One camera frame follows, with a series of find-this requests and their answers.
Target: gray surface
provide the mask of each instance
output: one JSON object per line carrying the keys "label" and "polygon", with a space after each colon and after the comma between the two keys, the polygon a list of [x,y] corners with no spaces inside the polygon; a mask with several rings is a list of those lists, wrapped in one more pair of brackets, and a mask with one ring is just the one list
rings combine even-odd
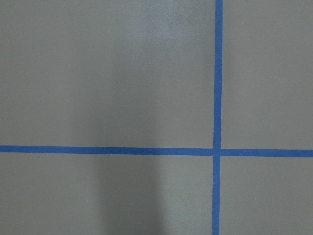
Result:
{"label": "gray surface", "polygon": [[0,154],[2,235],[207,235],[212,158]]}
{"label": "gray surface", "polygon": [[221,235],[312,234],[313,159],[221,162]]}
{"label": "gray surface", "polygon": [[313,1],[225,0],[223,148],[313,149]]}
{"label": "gray surface", "polygon": [[214,1],[0,3],[0,144],[212,147]]}

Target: blue line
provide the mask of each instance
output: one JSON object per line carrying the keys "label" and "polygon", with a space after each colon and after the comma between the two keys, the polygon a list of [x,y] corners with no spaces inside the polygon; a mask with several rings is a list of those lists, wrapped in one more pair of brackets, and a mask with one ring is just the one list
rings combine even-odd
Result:
{"label": "blue line", "polygon": [[222,149],[222,156],[242,157],[313,157],[313,150],[298,149]]}
{"label": "blue line", "polygon": [[130,154],[130,155],[189,155],[212,156],[210,148],[125,148],[125,147],[60,147],[60,146],[1,146],[6,153],[71,153],[71,154]]}
{"label": "blue line", "polygon": [[223,0],[215,1],[215,66],[214,66],[214,133],[213,133],[213,189],[212,235],[220,233],[220,177],[222,122],[222,48]]}

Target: vertical blue line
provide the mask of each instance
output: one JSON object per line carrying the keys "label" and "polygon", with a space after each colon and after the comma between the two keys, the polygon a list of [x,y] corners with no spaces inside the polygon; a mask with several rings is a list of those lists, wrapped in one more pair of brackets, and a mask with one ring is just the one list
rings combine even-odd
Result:
{"label": "vertical blue line", "polygon": [[215,1],[212,235],[220,233],[223,0]]}

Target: horizontal blue line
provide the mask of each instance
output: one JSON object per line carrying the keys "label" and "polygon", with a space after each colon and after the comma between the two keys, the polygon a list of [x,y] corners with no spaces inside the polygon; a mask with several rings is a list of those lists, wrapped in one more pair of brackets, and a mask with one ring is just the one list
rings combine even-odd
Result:
{"label": "horizontal blue line", "polygon": [[313,150],[300,149],[222,149],[222,156],[235,157],[313,157]]}
{"label": "horizontal blue line", "polygon": [[131,154],[131,155],[190,155],[212,156],[210,148],[127,148],[127,147],[59,147],[1,146],[6,153],[71,153],[71,154]]}

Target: blue stripe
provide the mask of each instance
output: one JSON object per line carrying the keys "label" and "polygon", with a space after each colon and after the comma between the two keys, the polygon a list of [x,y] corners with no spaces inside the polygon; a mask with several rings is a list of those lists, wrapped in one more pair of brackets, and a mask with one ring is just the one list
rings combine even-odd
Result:
{"label": "blue stripe", "polygon": [[222,149],[222,156],[249,157],[313,157],[313,150],[297,149]]}
{"label": "blue stripe", "polygon": [[223,0],[215,1],[212,235],[220,232]]}
{"label": "blue stripe", "polygon": [[210,148],[125,148],[125,147],[59,147],[59,146],[0,146],[6,153],[72,153],[72,154],[131,154],[131,155],[190,155],[212,156]]}

